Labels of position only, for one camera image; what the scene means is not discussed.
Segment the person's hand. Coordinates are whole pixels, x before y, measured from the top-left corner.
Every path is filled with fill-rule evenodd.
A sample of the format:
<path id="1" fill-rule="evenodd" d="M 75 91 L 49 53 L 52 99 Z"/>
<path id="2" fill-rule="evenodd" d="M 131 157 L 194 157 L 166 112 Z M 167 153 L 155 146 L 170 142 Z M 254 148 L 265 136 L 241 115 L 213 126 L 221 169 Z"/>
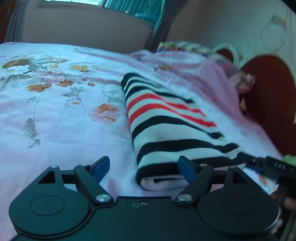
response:
<path id="1" fill-rule="evenodd" d="M 276 234 L 282 226 L 286 226 L 288 216 L 283 214 L 283 211 L 289 214 L 295 214 L 295 199 L 290 198 L 287 193 L 283 190 L 278 189 L 270 195 L 280 205 L 280 218 L 277 220 L 271 233 Z"/>

